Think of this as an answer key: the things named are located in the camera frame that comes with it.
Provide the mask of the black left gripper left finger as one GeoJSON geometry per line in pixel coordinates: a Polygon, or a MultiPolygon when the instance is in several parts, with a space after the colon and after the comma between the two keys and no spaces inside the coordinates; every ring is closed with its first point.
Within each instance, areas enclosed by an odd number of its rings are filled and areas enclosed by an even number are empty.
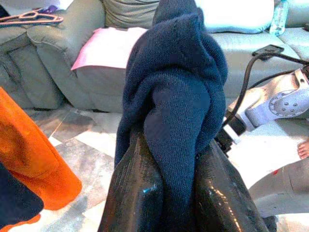
{"type": "Polygon", "coordinates": [[[100,232],[155,232],[163,206],[163,180],[142,131],[130,137],[130,146],[116,166],[100,232]]]}

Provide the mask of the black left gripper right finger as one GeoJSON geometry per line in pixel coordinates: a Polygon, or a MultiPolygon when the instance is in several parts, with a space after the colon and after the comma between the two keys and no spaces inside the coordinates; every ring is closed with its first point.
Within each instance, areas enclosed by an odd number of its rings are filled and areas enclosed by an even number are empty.
{"type": "Polygon", "coordinates": [[[198,232],[266,232],[237,169],[212,140],[196,160],[195,218],[198,232]]]}

